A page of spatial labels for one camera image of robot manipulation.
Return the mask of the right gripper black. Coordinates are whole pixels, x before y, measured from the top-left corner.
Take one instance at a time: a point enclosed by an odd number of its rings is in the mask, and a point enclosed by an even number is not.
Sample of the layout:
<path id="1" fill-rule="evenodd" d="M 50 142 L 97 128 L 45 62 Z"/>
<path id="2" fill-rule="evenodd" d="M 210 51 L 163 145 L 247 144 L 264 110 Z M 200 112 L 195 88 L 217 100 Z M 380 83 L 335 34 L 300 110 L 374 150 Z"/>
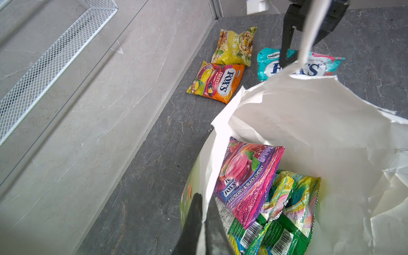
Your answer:
<path id="1" fill-rule="evenodd" d="M 288 56 L 288 50 L 291 47 L 294 30 L 303 31 L 303 25 L 306 23 L 311 3 L 311 0 L 292 1 L 292 4 L 288 7 L 283 25 L 282 46 L 279 58 L 279 64 L 282 68 L 296 60 L 296 52 Z M 331 1 L 330 8 L 327 11 L 318 35 L 328 35 L 333 32 L 344 17 L 349 6 L 350 1 Z"/>

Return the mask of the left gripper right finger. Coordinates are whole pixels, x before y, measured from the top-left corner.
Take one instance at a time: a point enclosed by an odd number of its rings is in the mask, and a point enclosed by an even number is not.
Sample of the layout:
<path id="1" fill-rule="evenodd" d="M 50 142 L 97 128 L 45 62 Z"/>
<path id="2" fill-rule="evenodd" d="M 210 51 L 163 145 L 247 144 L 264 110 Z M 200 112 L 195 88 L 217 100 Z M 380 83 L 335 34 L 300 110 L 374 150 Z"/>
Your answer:
<path id="1" fill-rule="evenodd" d="M 212 196 L 205 221 L 206 255 L 234 255 L 235 252 L 225 234 L 220 213 Z"/>

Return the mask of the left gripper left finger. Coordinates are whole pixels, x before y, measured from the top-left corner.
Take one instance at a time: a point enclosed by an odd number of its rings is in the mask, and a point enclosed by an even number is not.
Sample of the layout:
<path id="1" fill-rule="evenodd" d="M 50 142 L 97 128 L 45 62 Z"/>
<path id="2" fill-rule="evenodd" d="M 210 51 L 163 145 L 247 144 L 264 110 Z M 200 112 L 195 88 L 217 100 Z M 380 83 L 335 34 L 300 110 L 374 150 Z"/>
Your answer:
<path id="1" fill-rule="evenodd" d="M 172 252 L 172 255 L 195 255 L 202 227 L 203 198 L 196 193 L 193 196 L 188 216 L 181 236 Z"/>

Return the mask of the green yellow striped candy packet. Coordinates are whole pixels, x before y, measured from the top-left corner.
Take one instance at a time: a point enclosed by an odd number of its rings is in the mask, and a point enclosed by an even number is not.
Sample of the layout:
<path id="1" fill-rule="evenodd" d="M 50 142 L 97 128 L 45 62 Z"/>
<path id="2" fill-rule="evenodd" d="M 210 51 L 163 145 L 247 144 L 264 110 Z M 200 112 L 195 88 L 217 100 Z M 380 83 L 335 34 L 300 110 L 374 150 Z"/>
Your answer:
<path id="1" fill-rule="evenodd" d="M 277 220 L 282 214 L 294 187 L 294 178 L 283 173 L 278 174 L 271 185 L 258 218 L 247 229 L 230 213 L 222 217 L 227 239 L 235 255 L 256 255 L 258 253 L 266 232 L 272 221 Z"/>

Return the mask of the teal mint candy packet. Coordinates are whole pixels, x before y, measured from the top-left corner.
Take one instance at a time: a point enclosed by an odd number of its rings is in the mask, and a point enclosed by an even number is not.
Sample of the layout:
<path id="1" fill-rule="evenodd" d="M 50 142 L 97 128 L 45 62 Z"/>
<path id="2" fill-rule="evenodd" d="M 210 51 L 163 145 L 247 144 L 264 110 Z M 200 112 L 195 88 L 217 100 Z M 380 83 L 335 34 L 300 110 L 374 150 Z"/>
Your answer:
<path id="1" fill-rule="evenodd" d="M 331 76 L 340 66 L 345 58 L 333 57 L 324 54 L 309 53 L 309 59 L 304 68 L 294 74 L 307 76 Z M 282 71 L 280 61 L 280 50 L 273 48 L 262 49 L 257 56 L 258 80 L 260 82 L 268 80 L 276 73 Z"/>

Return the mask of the yellow snack packet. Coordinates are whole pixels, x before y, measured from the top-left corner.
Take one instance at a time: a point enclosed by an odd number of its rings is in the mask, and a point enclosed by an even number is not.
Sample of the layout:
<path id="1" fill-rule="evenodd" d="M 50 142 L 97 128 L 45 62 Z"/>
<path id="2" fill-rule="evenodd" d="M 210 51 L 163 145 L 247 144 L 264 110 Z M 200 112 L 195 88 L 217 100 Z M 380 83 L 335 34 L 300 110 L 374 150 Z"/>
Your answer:
<path id="1" fill-rule="evenodd" d="M 240 34 L 222 29 L 211 62 L 220 65 L 241 64 L 250 67 L 257 29 L 258 27 L 250 27 Z"/>

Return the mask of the magenta purple candy packet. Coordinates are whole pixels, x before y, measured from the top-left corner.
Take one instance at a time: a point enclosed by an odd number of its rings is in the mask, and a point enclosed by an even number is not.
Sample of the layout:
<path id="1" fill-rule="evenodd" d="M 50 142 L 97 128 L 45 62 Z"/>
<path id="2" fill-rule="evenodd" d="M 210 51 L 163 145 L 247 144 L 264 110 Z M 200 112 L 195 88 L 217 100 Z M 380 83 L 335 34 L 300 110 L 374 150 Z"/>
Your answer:
<path id="1" fill-rule="evenodd" d="M 214 195 L 244 229 L 258 218 L 284 152 L 282 146 L 243 142 L 230 137 Z"/>

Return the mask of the orange Fox's fruits candy bag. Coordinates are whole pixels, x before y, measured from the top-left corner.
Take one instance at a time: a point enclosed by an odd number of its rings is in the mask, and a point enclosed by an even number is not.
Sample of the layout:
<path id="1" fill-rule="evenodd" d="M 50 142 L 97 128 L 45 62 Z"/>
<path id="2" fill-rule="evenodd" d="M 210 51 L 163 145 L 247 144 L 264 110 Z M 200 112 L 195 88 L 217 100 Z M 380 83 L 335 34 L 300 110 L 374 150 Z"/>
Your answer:
<path id="1" fill-rule="evenodd" d="M 243 77 L 241 64 L 219 65 L 203 62 L 187 93 L 228 104 Z"/>

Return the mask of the floral white paper bag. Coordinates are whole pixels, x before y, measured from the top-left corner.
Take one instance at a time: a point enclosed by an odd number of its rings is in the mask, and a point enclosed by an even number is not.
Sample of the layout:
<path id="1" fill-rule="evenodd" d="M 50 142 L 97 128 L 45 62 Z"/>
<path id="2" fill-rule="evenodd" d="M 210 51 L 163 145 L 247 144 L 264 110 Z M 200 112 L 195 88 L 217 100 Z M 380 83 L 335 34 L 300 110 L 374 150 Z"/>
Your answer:
<path id="1" fill-rule="evenodd" d="M 242 88 L 213 120 L 191 171 L 203 198 L 196 255 L 230 137 L 283 146 L 280 166 L 321 176 L 309 255 L 408 252 L 408 121 L 356 96 L 336 77 L 296 75 L 331 5 L 312 1 L 298 59 L 267 81 Z"/>

